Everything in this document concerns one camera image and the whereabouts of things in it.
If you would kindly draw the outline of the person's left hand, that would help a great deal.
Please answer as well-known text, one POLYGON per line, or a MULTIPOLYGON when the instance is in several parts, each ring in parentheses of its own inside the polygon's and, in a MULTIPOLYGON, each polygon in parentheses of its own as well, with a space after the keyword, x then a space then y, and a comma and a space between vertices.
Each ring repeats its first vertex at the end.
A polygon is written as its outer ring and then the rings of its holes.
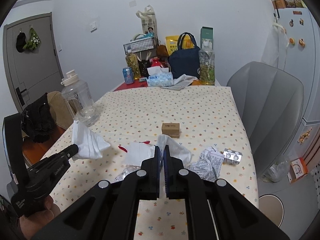
POLYGON ((20 228, 25 239, 31 239, 35 233, 61 213, 50 195, 45 198, 44 206, 45 209, 43 211, 36 212, 30 217, 20 217, 20 228))

